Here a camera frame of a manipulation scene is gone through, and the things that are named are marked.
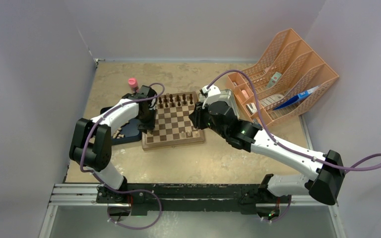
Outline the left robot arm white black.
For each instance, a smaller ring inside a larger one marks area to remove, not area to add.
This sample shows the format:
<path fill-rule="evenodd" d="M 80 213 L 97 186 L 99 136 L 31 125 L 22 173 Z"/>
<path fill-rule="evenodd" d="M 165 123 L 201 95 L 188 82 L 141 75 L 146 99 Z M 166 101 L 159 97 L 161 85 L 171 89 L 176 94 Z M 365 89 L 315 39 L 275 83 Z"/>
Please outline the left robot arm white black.
<path fill-rule="evenodd" d="M 89 173 L 109 189 L 109 197 L 116 203 L 124 202 L 132 191 L 127 188 L 127 179 L 111 162 L 112 135 L 130 122 L 139 120 L 137 129 L 142 133 L 155 128 L 157 100 L 162 96 L 151 86 L 142 86 L 134 93 L 127 93 L 106 112 L 92 118 L 79 119 L 69 150 L 69 158 L 79 165 L 83 173 Z"/>

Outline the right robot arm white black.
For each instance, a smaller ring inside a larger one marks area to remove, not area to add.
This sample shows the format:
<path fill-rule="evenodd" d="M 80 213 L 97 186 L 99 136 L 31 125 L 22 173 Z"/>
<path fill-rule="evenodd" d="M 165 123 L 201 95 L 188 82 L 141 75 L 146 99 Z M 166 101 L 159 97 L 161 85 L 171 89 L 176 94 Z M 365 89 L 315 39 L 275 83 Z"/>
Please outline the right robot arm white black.
<path fill-rule="evenodd" d="M 266 184 L 258 189 L 263 201 L 287 195 L 309 195 L 326 205 L 337 202 L 345 178 L 345 172 L 335 168 L 342 165 L 339 153 L 329 150 L 324 154 L 286 140 L 279 146 L 280 138 L 273 141 L 259 124 L 239 119 L 224 101 L 207 108 L 198 102 L 189 118 L 195 128 L 213 130 L 233 148 L 270 157 L 299 172 L 298 175 L 272 175 L 264 179 Z"/>

